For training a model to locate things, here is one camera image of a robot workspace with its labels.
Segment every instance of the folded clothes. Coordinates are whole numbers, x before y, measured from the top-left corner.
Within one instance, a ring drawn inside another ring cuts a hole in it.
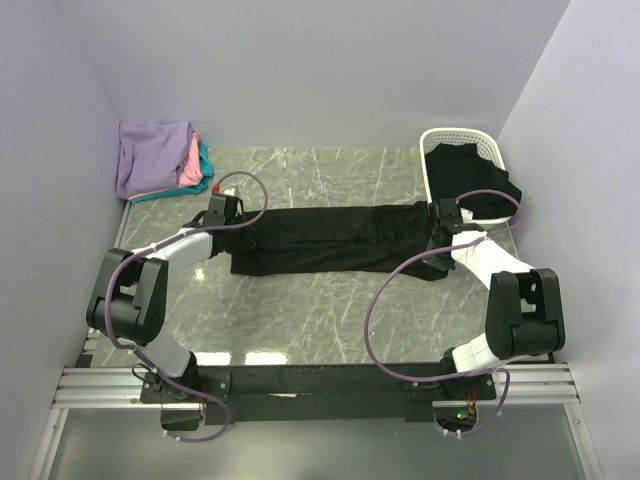
[[[138,196],[131,200],[131,204],[144,202],[147,200],[156,200],[158,198],[176,197],[179,195],[189,195],[201,193],[209,186],[209,180],[213,178],[213,165],[209,161],[209,154],[207,153],[208,147],[204,143],[200,143],[198,146],[198,153],[200,159],[200,172],[202,173],[202,179],[198,185],[183,188],[174,188],[172,190],[163,190],[161,192],[150,193],[147,195]]]
[[[121,122],[116,196],[128,199],[139,193],[176,188],[192,135],[193,128],[188,122],[167,125]]]
[[[509,181],[509,172],[478,155],[478,145],[441,143],[424,156],[433,200],[456,198],[472,190],[492,189],[508,193],[518,202],[522,192]],[[460,207],[473,212],[474,219],[509,217],[517,208],[497,195],[480,194],[460,201]]]
[[[191,144],[189,145],[189,155],[187,157],[187,163],[184,165],[184,170],[182,170],[182,174],[180,175],[180,180],[178,181],[179,187],[192,187],[194,185],[198,185],[202,180],[202,172],[200,171],[200,158],[198,153],[198,134],[193,132],[191,136]],[[155,190],[153,192],[145,192],[138,193],[137,195],[132,195],[129,197],[129,200],[133,200],[134,198],[144,197],[145,195],[150,195],[152,193],[166,192],[167,190],[175,190],[176,187],[173,188],[163,188],[161,190]]]

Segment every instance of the gray marble surface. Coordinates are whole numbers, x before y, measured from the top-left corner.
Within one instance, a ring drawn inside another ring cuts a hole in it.
[[[231,170],[256,173],[269,208],[406,204],[426,198],[415,148],[258,148],[210,150],[216,178]],[[259,188],[238,177],[247,210]],[[206,208],[208,192],[135,205],[121,247],[146,246],[174,233]],[[510,235],[496,240],[515,253]],[[201,364],[368,362],[364,314],[385,275],[320,273],[253,278],[229,273],[219,255],[170,284],[166,326]],[[386,362],[438,361],[449,347],[482,332],[488,292],[464,267],[426,282],[397,277],[372,321],[373,346]],[[131,356],[101,336],[92,366],[128,366]]]

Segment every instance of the metal frame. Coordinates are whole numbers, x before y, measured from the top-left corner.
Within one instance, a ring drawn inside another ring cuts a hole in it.
[[[509,365],[511,387],[508,405],[577,404],[578,393],[567,364]],[[502,394],[504,374],[494,374],[496,393]],[[65,368],[52,409],[107,408],[160,409],[163,404],[140,403],[142,381],[130,368]],[[434,407],[461,406],[464,401],[433,402]],[[495,401],[478,401],[494,405]],[[198,403],[171,404],[172,409],[193,409]]]
[[[565,405],[567,418],[569,419],[569,427],[576,442],[576,449],[580,457],[580,463],[584,469],[584,475],[587,480],[605,479],[604,470],[598,458],[595,443],[591,437],[591,431],[587,425],[581,404]]]
[[[29,474],[29,480],[47,480],[49,478],[68,413],[69,410],[66,408],[52,408],[49,412],[49,418],[44,427],[44,433]]]

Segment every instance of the black mounting bar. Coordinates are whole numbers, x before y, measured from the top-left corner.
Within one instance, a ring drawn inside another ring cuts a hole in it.
[[[445,373],[443,363],[388,366],[409,376]],[[472,390],[478,400],[496,398],[491,375],[414,385],[388,376],[375,365],[198,367],[198,372],[203,390],[227,402],[236,422],[365,418],[432,422],[434,401],[467,400]],[[176,398],[153,373],[147,374],[145,386],[140,395],[142,403],[188,401]],[[184,414],[176,415],[176,424],[184,428]],[[171,427],[170,417],[165,414],[166,429]],[[220,425],[224,421],[223,409],[207,404],[205,424]]]
[[[523,312],[522,300],[534,311]],[[562,349],[564,317],[556,273],[548,268],[494,273],[485,329],[487,343],[500,359]]]

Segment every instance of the white wall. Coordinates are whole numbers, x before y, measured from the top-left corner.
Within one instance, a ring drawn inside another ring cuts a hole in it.
[[[26,478],[121,212],[118,118],[49,0],[0,13],[0,465]]]
[[[56,0],[123,120],[215,145],[497,135],[569,0]]]
[[[523,258],[554,268],[564,356],[605,470],[640,477],[640,3],[573,0],[499,143]]]

